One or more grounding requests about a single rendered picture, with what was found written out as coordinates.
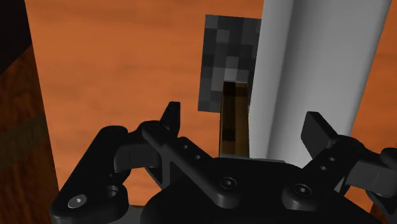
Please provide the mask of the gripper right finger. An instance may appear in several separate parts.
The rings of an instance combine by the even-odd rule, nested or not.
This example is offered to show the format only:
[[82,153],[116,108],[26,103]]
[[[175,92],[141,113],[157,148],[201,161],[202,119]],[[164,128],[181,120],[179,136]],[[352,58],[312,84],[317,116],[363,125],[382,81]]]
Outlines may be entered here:
[[307,224],[381,224],[345,197],[355,186],[365,190],[387,224],[397,224],[397,148],[372,152],[357,139],[337,134],[314,111],[305,115],[301,140],[312,159],[285,184],[286,209],[303,212]]

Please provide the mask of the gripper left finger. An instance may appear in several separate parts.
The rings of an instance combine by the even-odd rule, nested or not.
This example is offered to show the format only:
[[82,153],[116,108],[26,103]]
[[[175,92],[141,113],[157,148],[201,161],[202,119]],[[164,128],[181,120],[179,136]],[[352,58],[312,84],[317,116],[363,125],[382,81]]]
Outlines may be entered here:
[[102,128],[50,207],[53,224],[108,224],[129,208],[123,183],[132,169],[145,168],[161,189],[187,178],[211,202],[234,209],[241,202],[233,175],[216,172],[215,161],[185,137],[179,137],[180,102],[168,103],[161,119],[129,132]]

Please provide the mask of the grey patterned robot stand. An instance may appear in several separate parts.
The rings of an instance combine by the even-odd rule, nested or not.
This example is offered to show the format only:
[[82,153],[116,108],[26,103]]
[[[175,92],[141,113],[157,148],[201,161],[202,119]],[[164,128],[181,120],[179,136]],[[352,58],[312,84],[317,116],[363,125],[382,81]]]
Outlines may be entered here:
[[224,82],[247,84],[251,98],[261,20],[206,15],[198,110],[219,113]]

